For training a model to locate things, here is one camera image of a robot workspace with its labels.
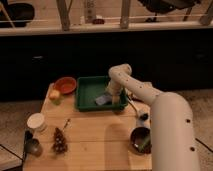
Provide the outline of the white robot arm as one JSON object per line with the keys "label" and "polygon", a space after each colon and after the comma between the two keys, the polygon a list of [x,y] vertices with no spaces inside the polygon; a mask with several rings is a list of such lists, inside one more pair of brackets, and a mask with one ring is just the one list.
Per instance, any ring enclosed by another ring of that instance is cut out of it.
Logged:
{"label": "white robot arm", "polygon": [[109,69],[107,91],[123,88],[150,107],[152,171],[201,171],[193,127],[193,112],[179,94],[149,86],[131,76],[129,64]]}

